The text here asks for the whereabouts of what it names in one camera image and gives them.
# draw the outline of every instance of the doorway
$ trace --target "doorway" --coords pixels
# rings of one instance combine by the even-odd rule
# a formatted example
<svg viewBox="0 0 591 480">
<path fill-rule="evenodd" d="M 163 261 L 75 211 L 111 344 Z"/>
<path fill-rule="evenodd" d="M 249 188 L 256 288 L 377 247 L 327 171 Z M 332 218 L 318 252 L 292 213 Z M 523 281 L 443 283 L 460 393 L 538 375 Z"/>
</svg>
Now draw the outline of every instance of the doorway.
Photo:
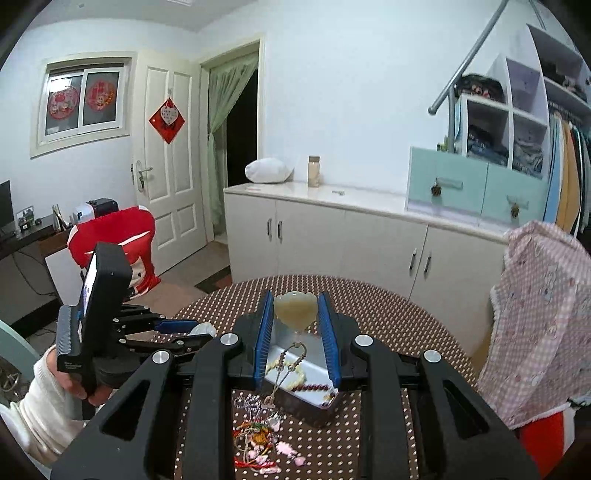
<svg viewBox="0 0 591 480">
<path fill-rule="evenodd" d="M 202 179 L 211 240 L 227 242 L 223 189 L 247 182 L 245 167 L 260 154 L 260 47 L 256 40 L 202 63 L 205 108 L 200 117 L 206 129 L 200 133 L 200 150 L 207 160 Z"/>
<path fill-rule="evenodd" d="M 244 168 L 256 160 L 256 103 L 258 71 L 252 74 L 226 119 L 226 171 L 224 187 L 246 183 Z"/>
</svg>

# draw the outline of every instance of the human hand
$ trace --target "human hand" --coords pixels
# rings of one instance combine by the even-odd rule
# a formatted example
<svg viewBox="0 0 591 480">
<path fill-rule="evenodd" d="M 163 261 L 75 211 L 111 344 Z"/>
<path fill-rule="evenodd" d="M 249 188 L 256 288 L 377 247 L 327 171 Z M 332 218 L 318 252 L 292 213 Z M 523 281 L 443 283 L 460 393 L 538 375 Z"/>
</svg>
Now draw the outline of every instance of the human hand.
<svg viewBox="0 0 591 480">
<path fill-rule="evenodd" d="M 81 400 L 84 400 L 86 397 L 88 397 L 86 391 L 80 382 L 78 382 L 78 380 L 72 378 L 70 374 L 57 371 L 57 354 L 55 349 L 47 354 L 47 368 L 56 378 L 61 387 L 68 393 Z M 111 395 L 112 391 L 113 389 L 107 387 L 106 385 L 99 385 L 96 387 L 95 392 L 90 397 L 88 397 L 88 402 L 90 402 L 90 404 L 95 407 L 99 407 L 109 400 L 109 396 Z"/>
</svg>

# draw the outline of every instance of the small object on counter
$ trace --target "small object on counter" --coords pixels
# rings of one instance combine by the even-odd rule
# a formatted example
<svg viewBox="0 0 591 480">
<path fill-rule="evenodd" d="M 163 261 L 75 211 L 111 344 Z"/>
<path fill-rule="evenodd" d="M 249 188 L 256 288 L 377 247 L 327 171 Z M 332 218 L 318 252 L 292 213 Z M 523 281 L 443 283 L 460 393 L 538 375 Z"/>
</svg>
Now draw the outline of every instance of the small object on counter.
<svg viewBox="0 0 591 480">
<path fill-rule="evenodd" d="M 289 168 L 278 158 L 259 158 L 244 168 L 244 175 L 254 183 L 281 183 L 291 175 Z"/>
<path fill-rule="evenodd" d="M 320 157 L 310 155 L 308 157 L 308 187 L 320 186 Z"/>
<path fill-rule="evenodd" d="M 35 222 L 33 205 L 17 213 L 17 222 L 21 232 L 24 232 L 33 226 L 33 223 Z"/>
</svg>

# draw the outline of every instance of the metal railing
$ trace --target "metal railing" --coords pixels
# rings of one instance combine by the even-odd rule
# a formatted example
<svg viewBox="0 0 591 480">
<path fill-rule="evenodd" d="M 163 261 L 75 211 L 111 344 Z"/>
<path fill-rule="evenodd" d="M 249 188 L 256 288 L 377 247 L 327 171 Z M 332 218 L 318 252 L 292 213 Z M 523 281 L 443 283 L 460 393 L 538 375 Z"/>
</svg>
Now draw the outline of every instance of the metal railing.
<svg viewBox="0 0 591 480">
<path fill-rule="evenodd" d="M 447 101 L 449 103 L 449 117 L 448 117 L 449 125 L 447 126 L 447 150 L 448 151 L 453 151 L 453 145 L 454 145 L 454 141 L 456 138 L 456 110 L 455 110 L 455 108 L 456 108 L 456 94 L 454 92 L 454 86 L 457 83 L 457 81 L 460 79 L 462 74 L 466 71 L 466 69 L 468 68 L 468 65 L 470 65 L 470 62 L 476 56 L 476 54 L 478 53 L 478 51 L 482 47 L 482 44 L 488 38 L 488 35 L 491 33 L 493 27 L 496 25 L 497 21 L 499 20 L 499 17 L 501 16 L 503 11 L 505 10 L 505 7 L 507 6 L 508 3 L 509 3 L 509 0 L 502 0 L 501 4 L 499 5 L 499 8 L 496 9 L 492 18 L 486 24 L 486 27 L 484 28 L 484 30 L 480 34 L 480 37 L 478 37 L 478 40 L 476 40 L 476 43 L 474 43 L 474 46 L 470 49 L 470 52 L 468 52 L 468 55 L 466 56 L 466 58 L 462 61 L 462 63 L 460 63 L 460 66 L 457 68 L 457 70 L 453 74 L 452 78 L 449 80 L 449 82 L 447 82 L 447 85 L 445 85 L 445 87 L 443 88 L 443 90 L 438 95 L 437 99 L 435 100 L 435 102 L 433 102 L 433 104 L 429 107 L 429 110 L 428 110 L 429 113 L 431 115 L 435 115 L 437 113 L 437 110 L 439 110 L 439 107 L 441 107 L 441 104 L 443 103 L 443 101 L 447 97 Z"/>
</svg>

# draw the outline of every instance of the red string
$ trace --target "red string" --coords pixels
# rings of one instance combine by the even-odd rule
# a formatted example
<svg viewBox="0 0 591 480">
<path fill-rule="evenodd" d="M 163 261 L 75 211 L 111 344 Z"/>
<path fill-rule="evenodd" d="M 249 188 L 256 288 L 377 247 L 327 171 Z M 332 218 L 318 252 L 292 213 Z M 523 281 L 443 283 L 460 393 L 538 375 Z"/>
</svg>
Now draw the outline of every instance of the red string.
<svg viewBox="0 0 591 480">
<path fill-rule="evenodd" d="M 262 465 L 259 465 L 258 463 L 254 463 L 254 461 L 252 463 L 246 463 L 246 462 L 243 462 L 242 460 L 238 460 L 238 458 L 234 457 L 234 465 L 238 468 L 261 469 L 261 468 L 267 468 L 270 466 L 276 466 L 277 464 L 275 462 L 265 462 Z"/>
</svg>

